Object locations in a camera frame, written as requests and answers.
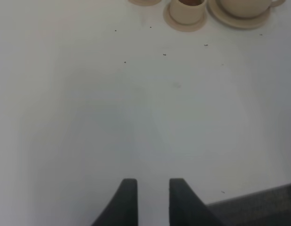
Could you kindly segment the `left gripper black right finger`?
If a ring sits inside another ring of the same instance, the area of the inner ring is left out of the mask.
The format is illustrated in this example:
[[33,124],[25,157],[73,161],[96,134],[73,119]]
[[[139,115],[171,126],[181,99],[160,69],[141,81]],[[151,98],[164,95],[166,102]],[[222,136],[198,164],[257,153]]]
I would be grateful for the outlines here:
[[169,225],[222,226],[223,223],[198,198],[182,178],[169,181]]

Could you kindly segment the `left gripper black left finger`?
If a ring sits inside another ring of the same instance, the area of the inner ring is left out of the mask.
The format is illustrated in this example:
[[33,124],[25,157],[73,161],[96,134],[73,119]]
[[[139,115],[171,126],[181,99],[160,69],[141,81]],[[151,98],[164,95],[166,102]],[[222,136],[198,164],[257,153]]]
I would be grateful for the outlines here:
[[137,226],[138,184],[133,178],[123,179],[113,198],[92,226]]

